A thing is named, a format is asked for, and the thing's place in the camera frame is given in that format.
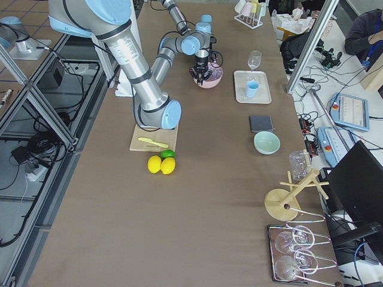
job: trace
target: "wooden cup stand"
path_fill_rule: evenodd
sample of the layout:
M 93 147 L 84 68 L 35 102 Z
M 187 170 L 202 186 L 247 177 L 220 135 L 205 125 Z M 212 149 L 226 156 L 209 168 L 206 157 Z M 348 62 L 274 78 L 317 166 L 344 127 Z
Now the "wooden cup stand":
M 329 197 L 324 192 L 322 185 L 329 184 L 328 182 L 318 182 L 316 177 L 319 175 L 319 170 L 312 169 L 298 184 L 291 181 L 291 173 L 287 172 L 288 182 L 280 182 L 282 185 L 290 187 L 290 191 L 282 188 L 270 190 L 265 197 L 265 207 L 269 214 L 280 221 L 291 221 L 298 216 L 298 210 L 301 210 L 296 196 L 305 187 L 317 187 L 318 191 L 325 199 Z

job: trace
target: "lemon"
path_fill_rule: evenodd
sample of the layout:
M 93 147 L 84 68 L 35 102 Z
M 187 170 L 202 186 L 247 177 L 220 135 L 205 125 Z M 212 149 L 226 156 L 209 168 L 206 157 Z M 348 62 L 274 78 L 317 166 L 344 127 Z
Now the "lemon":
M 173 157 L 167 157 L 161 163 L 161 171 L 164 175 L 168 175 L 175 169 L 175 159 Z
M 161 158 L 158 155 L 154 155 L 148 160 L 148 170 L 151 173 L 157 173 L 161 169 Z

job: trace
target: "dark sleeve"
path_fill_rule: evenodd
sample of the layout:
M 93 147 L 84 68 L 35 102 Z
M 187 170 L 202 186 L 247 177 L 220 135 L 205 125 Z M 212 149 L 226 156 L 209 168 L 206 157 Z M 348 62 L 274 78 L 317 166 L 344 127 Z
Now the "dark sleeve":
M 347 54 L 355 55 L 363 50 L 370 48 L 367 29 L 371 23 L 369 18 L 361 15 L 352 23 L 351 30 L 348 32 L 345 41 L 345 50 Z

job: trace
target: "power strip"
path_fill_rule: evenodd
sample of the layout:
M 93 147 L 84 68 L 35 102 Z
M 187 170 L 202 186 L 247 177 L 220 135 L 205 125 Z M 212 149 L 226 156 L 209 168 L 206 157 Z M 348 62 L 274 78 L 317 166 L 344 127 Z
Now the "power strip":
M 29 181 L 36 181 L 48 168 L 39 164 L 39 166 L 33 171 L 26 174 L 26 179 Z

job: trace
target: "light green bowl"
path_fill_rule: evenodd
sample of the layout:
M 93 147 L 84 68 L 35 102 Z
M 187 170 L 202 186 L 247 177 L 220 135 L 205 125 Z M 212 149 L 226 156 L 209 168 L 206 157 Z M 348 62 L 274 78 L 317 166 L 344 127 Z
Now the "light green bowl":
M 259 132 L 254 137 L 254 146 L 261 154 L 273 154 L 281 147 L 281 141 L 272 132 Z

